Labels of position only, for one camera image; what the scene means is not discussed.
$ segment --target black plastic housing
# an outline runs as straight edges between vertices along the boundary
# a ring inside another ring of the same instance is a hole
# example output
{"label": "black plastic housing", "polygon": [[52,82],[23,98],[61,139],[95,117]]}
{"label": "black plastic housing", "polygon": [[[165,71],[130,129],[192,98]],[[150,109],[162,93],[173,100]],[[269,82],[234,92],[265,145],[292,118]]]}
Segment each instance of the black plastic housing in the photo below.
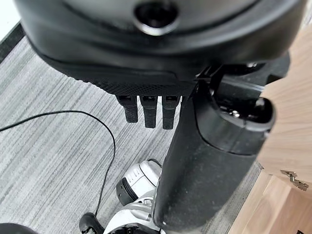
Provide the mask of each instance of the black plastic housing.
{"label": "black plastic housing", "polygon": [[[107,2],[107,12],[114,2]],[[306,0],[258,0],[218,23],[161,37],[111,27],[111,21],[96,21],[62,0],[16,4],[37,53],[68,76],[115,95],[189,96],[195,76],[212,63],[261,62],[284,54],[300,28]],[[176,1],[178,9],[187,4]]]}
{"label": "black plastic housing", "polygon": [[37,233],[19,224],[0,223],[0,234],[37,234]]}
{"label": "black plastic housing", "polygon": [[138,199],[136,193],[130,187],[126,178],[122,178],[116,186],[116,195],[119,202],[125,206]]}
{"label": "black plastic housing", "polygon": [[273,127],[274,107],[262,104],[252,121],[221,111],[205,87],[185,103],[156,190],[157,226],[187,232],[221,209]]}
{"label": "black plastic housing", "polygon": [[79,221],[80,232],[82,234],[89,233],[89,230],[91,228],[92,231],[95,232],[95,234],[102,234],[105,231],[103,226],[99,223],[95,214],[85,213]]}

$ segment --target textured black plastic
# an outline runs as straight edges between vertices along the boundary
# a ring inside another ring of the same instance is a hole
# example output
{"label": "textured black plastic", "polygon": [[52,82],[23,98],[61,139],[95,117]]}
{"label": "textured black plastic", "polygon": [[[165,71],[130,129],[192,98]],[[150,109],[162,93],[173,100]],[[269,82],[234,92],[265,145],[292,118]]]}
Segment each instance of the textured black plastic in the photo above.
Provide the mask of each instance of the textured black plastic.
{"label": "textured black plastic", "polygon": [[157,96],[140,96],[146,128],[156,127],[157,100]]}
{"label": "textured black plastic", "polygon": [[136,96],[116,96],[117,101],[125,110],[128,123],[137,123],[137,97]]}
{"label": "textured black plastic", "polygon": [[170,130],[174,128],[176,107],[179,105],[181,97],[162,97],[162,128]]}
{"label": "textured black plastic", "polygon": [[99,223],[97,217],[93,213],[85,213],[79,221],[79,229],[81,233],[86,233],[90,228],[95,231],[96,234],[102,234],[105,229]]}
{"label": "textured black plastic", "polygon": [[164,230],[187,232],[212,218],[250,169],[274,123],[272,106],[267,123],[248,123],[224,117],[209,103],[208,92],[197,95],[181,113],[156,190],[154,221]]}
{"label": "textured black plastic", "polygon": [[[284,54],[305,0],[259,0],[231,20],[151,37],[107,27],[61,0],[16,0],[40,56],[59,71],[115,95],[188,96],[211,63],[242,64]],[[186,1],[177,2],[177,8]]]}
{"label": "textured black plastic", "polygon": [[258,64],[255,68],[223,66],[226,71],[214,94],[215,99],[219,104],[241,105],[240,109],[248,109],[255,105],[266,84],[286,76],[289,66],[289,53],[265,64]]}
{"label": "textured black plastic", "polygon": [[135,192],[130,187],[126,178],[121,179],[116,186],[116,194],[119,202],[125,206],[138,199]]}

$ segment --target wooden furniture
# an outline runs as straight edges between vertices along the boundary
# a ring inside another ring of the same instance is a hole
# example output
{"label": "wooden furniture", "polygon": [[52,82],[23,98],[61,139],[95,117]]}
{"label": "wooden furniture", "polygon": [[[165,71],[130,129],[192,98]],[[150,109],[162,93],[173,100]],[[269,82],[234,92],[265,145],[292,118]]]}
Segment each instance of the wooden furniture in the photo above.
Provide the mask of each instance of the wooden furniture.
{"label": "wooden furniture", "polygon": [[[277,122],[258,157],[264,170],[229,234],[312,234],[312,26],[291,55],[288,76],[263,93],[277,108]],[[300,190],[281,170],[309,188]]]}

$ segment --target gray carpet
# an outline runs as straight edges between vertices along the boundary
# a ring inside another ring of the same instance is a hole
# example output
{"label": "gray carpet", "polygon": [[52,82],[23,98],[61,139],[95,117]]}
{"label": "gray carpet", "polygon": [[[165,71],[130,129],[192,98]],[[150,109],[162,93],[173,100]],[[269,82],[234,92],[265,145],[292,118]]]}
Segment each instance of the gray carpet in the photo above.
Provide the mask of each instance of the gray carpet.
{"label": "gray carpet", "polygon": [[[97,116],[116,137],[117,157],[98,214],[105,226],[120,208],[116,182],[136,162],[151,157],[162,162],[174,131],[162,130],[160,105],[156,129],[144,128],[141,107],[139,123],[126,123],[114,96],[50,68],[23,39],[0,64],[0,127],[65,109]],[[81,114],[43,117],[0,133],[0,223],[23,224],[41,234],[78,234],[80,217],[96,208],[112,153],[107,131]],[[256,163],[204,233],[228,232],[259,172]]]}

